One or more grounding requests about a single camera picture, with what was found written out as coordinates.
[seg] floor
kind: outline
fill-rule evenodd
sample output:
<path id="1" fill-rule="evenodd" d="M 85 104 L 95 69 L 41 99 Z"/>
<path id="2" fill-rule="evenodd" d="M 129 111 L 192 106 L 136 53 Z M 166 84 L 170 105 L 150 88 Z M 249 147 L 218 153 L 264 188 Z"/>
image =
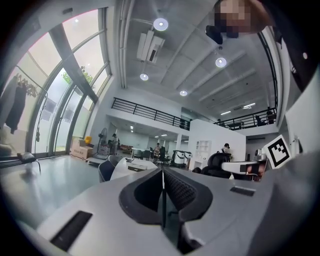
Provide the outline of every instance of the floor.
<path id="1" fill-rule="evenodd" d="M 0 182 L 16 219 L 36 229 L 55 210 L 99 183 L 98 169 L 72 156 L 59 156 L 0 170 Z"/>

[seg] ceiling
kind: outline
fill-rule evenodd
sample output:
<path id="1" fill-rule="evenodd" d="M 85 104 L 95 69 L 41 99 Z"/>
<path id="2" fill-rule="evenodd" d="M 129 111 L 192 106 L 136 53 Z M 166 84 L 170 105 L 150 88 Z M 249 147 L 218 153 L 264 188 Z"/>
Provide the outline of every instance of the ceiling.
<path id="1" fill-rule="evenodd" d="M 159 136 L 159 139 L 166 141 L 176 141 L 178 134 L 162 129 L 157 129 L 148 125 L 131 122 L 129 120 L 124 120 L 116 117 L 110 116 L 111 123 L 120 130 L 130 132 L 130 126 L 133 126 L 133 133 L 142 134 L 154 138 L 155 136 Z M 187 140 L 189 137 L 182 136 L 182 140 Z"/>
<path id="2" fill-rule="evenodd" d="M 166 98 L 170 92 L 171 100 L 178 100 L 179 92 L 186 90 L 186 97 L 222 120 L 273 107 L 272 73 L 258 35 L 227 39 L 222 49 L 206 36 L 208 13 L 215 2 L 136 0 L 128 32 L 127 85 Z M 157 18 L 169 23 L 165 31 L 154 30 L 155 36 L 165 39 L 164 45 L 156 63 L 141 62 L 137 59 L 140 35 L 153 28 L 145 21 L 153 23 Z M 227 61 L 223 68 L 215 64 L 219 57 Z M 149 80 L 142 81 L 141 73 L 147 73 Z M 251 103 L 256 103 L 252 109 L 234 111 Z"/>

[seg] standing fan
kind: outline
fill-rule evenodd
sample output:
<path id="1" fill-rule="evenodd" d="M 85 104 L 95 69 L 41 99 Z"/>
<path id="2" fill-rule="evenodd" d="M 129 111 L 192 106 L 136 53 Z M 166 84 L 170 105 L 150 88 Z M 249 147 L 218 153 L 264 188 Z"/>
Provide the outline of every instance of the standing fan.
<path id="1" fill-rule="evenodd" d="M 98 134 L 99 143 L 98 143 L 98 147 L 97 147 L 97 150 L 96 150 L 96 154 L 93 156 L 94 158 L 98 158 L 98 159 L 106 159 L 107 158 L 105 155 L 99 154 L 100 145 L 106 144 L 107 132 L 108 132 L 107 128 L 103 128 L 101 133 Z"/>

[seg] railing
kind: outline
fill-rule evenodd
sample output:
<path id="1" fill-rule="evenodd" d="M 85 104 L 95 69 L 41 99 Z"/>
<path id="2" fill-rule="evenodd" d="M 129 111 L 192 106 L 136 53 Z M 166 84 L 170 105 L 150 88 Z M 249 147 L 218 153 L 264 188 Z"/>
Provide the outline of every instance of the railing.
<path id="1" fill-rule="evenodd" d="M 111 108 L 144 118 L 149 118 L 188 131 L 190 130 L 190 122 L 187 120 L 128 100 L 114 98 Z"/>
<path id="2" fill-rule="evenodd" d="M 278 108 L 278 81 L 277 81 L 277 76 L 276 76 L 275 64 L 274 64 L 274 61 L 273 61 L 273 58 L 271 55 L 271 51 L 270 51 L 270 48 L 268 46 L 268 43 L 267 43 L 265 36 L 262 34 L 262 32 L 259 32 L 258 37 L 262 43 L 266 57 L 268 58 L 268 61 L 269 61 L 271 74 L 272 74 L 272 80 L 273 80 L 273 89 L 274 89 L 274 107 L 277 109 Z"/>
<path id="3" fill-rule="evenodd" d="M 228 128 L 230 130 L 241 130 L 253 127 L 260 127 L 266 125 L 272 125 L 276 123 L 277 110 L 275 108 L 270 108 L 260 112 L 247 114 L 237 118 L 232 118 L 215 124 Z"/>

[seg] ceiling light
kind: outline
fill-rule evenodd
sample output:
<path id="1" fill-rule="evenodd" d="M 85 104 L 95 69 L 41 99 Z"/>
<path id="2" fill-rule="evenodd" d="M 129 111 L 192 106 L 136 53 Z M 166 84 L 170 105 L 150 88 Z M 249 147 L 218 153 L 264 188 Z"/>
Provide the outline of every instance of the ceiling light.
<path id="1" fill-rule="evenodd" d="M 226 115 L 226 114 L 229 114 L 229 113 L 231 113 L 231 111 L 228 111 L 228 112 L 222 113 L 222 114 L 221 114 L 221 116 Z"/>
<path id="2" fill-rule="evenodd" d="M 157 18 L 154 22 L 153 22 L 153 26 L 156 30 L 158 31 L 165 31 L 169 24 L 168 21 L 164 18 Z"/>
<path id="3" fill-rule="evenodd" d="M 185 91 L 185 90 L 182 90 L 182 91 L 180 91 L 180 95 L 181 95 L 181 96 L 187 96 L 187 95 L 188 95 L 188 92 Z"/>
<path id="4" fill-rule="evenodd" d="M 254 106 L 254 105 L 256 105 L 256 103 L 252 103 L 252 104 L 246 105 L 243 108 L 245 109 L 245 108 L 248 108 L 248 107 L 251 107 L 251 106 Z"/>
<path id="5" fill-rule="evenodd" d="M 227 61 L 225 58 L 217 58 L 216 61 L 215 61 L 215 65 L 218 67 L 218 68 L 223 68 L 225 65 L 227 65 Z"/>
<path id="6" fill-rule="evenodd" d="M 149 79 L 149 76 L 148 76 L 147 74 L 145 74 L 145 73 L 142 73 L 142 74 L 140 75 L 140 78 L 141 78 L 141 80 L 143 80 L 143 81 L 147 81 L 147 80 Z"/>

